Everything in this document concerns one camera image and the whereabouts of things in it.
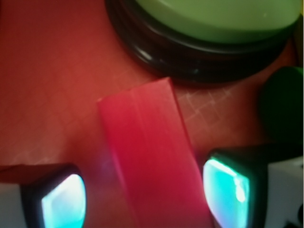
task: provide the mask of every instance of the black base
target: black base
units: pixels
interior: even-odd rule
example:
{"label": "black base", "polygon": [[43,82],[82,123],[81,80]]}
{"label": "black base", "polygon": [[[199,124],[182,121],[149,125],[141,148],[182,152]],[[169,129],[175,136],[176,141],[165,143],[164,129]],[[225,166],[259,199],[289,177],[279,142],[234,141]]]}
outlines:
{"label": "black base", "polygon": [[282,52],[293,30],[254,43],[218,44],[174,31],[135,0],[105,0],[105,5],[116,33],[139,63],[162,76],[202,83],[231,82],[264,69]]}

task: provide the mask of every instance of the white plastic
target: white plastic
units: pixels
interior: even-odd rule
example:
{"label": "white plastic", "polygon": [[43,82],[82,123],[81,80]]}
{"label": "white plastic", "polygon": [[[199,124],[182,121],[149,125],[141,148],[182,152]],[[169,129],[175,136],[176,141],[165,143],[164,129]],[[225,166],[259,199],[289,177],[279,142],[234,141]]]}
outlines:
{"label": "white plastic", "polygon": [[303,156],[268,165],[268,200],[265,228],[301,226],[298,211],[303,205]]}
{"label": "white plastic", "polygon": [[17,184],[0,183],[0,228],[26,228],[20,188]]}

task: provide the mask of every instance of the red table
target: red table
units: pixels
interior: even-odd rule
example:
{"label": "red table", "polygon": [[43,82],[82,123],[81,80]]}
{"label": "red table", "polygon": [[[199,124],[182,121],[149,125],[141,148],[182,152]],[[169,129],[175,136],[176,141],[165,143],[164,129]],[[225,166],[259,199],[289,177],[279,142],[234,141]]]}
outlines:
{"label": "red table", "polygon": [[[268,68],[218,88],[175,84],[198,157],[269,141],[256,114],[267,77],[294,66],[290,41]],[[158,79],[124,52],[102,0],[2,0],[0,165],[74,162],[85,179],[85,227],[131,227],[106,149],[98,98]]]}

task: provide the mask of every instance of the red plastic piece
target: red plastic piece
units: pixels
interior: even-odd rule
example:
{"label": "red plastic piece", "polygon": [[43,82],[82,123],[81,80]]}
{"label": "red plastic piece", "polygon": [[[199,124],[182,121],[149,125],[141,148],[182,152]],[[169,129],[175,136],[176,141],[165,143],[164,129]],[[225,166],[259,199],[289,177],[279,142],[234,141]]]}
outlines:
{"label": "red plastic piece", "polygon": [[165,78],[98,103],[139,227],[212,227],[202,178]]}

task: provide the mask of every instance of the green ball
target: green ball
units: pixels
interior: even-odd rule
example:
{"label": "green ball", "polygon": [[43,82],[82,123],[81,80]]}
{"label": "green ball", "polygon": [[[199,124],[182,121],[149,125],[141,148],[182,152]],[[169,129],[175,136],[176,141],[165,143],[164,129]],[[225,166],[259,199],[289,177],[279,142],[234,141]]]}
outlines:
{"label": "green ball", "polygon": [[303,144],[303,68],[283,67],[265,82],[258,115],[266,132],[280,143]]}

